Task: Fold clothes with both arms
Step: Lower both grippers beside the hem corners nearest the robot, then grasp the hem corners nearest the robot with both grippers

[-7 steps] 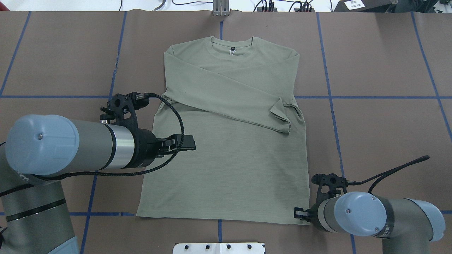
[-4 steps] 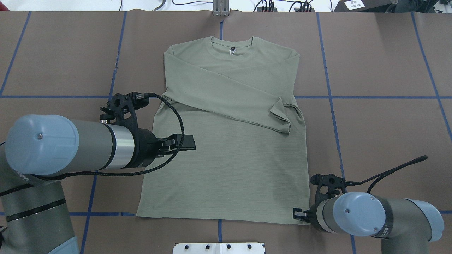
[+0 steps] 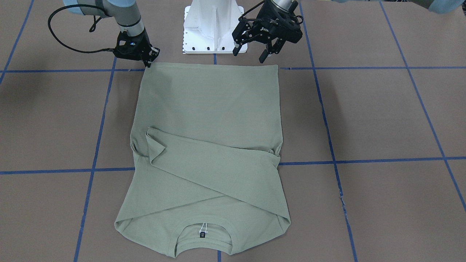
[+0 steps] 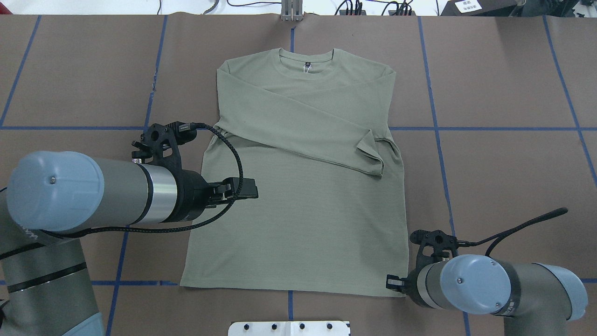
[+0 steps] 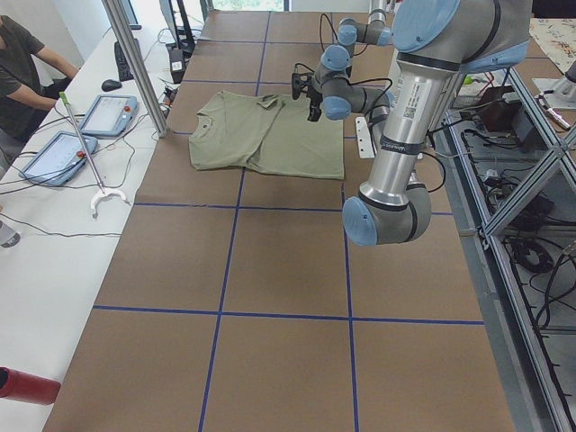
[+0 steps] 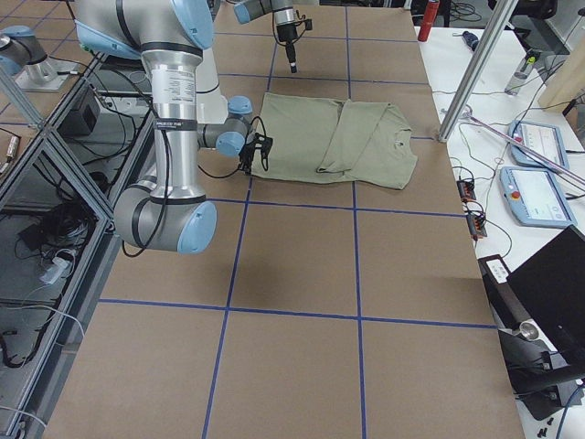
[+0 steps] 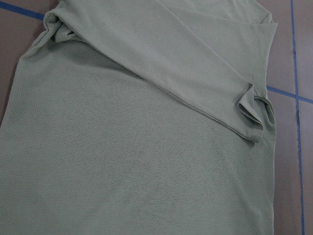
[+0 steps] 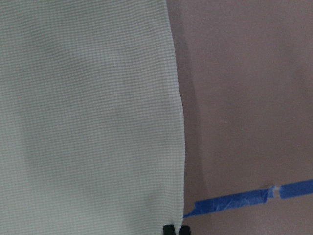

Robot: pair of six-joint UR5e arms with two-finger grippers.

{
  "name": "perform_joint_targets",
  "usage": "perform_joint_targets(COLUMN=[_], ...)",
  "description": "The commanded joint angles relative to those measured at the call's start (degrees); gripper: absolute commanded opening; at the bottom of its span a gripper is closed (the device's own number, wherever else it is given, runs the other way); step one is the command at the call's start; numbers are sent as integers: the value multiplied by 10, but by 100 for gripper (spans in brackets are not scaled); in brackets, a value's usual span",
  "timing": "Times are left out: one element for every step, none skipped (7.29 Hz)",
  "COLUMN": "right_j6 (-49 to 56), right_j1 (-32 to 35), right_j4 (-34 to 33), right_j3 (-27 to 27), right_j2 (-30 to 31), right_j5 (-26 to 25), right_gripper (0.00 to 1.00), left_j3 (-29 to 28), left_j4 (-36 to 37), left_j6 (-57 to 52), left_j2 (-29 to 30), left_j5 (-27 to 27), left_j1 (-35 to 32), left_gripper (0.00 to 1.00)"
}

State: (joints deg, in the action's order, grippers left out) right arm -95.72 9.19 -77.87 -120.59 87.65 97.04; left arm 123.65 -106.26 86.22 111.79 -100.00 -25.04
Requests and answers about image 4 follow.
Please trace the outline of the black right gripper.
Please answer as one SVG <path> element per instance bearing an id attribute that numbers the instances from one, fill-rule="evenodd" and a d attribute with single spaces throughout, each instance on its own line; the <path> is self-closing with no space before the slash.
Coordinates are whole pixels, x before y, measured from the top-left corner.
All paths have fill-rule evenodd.
<path id="1" fill-rule="evenodd" d="M 399 277 L 392 274 L 386 276 L 386 289 L 399 289 L 399 292 L 405 294 L 411 299 L 421 299 L 418 289 L 418 276 L 420 269 L 415 268 L 409 272 L 407 277 Z"/>

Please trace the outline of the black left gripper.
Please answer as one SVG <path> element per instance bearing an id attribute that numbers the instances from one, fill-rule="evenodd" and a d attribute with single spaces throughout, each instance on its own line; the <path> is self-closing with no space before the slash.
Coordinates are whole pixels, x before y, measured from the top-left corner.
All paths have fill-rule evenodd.
<path id="1" fill-rule="evenodd" d="M 198 172 L 169 169 L 175 180 L 177 200 L 168 217 L 169 223 L 192 221 L 209 207 L 210 201 L 233 201 L 259 198 L 254 179 L 226 178 L 208 182 Z"/>

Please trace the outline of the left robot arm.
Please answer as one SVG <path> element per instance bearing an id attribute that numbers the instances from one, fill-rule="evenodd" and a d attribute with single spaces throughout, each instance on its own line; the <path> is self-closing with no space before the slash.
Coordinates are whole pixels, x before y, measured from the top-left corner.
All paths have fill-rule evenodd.
<path id="1" fill-rule="evenodd" d="M 258 198 L 254 179 L 208 183 L 189 170 L 38 151 L 1 192 L 1 263 L 9 298 L 3 336 L 103 336 L 80 238 L 93 232 L 196 219 Z"/>

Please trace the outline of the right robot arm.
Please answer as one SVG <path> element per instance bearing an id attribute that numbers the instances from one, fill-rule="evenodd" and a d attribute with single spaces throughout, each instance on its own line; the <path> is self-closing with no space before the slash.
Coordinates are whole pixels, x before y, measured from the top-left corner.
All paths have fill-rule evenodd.
<path id="1" fill-rule="evenodd" d="M 501 317 L 506 336 L 566 336 L 567 324 L 588 306 L 584 284 L 566 268 L 476 254 L 432 262 L 407 277 L 389 274 L 386 288 L 423 308 Z"/>

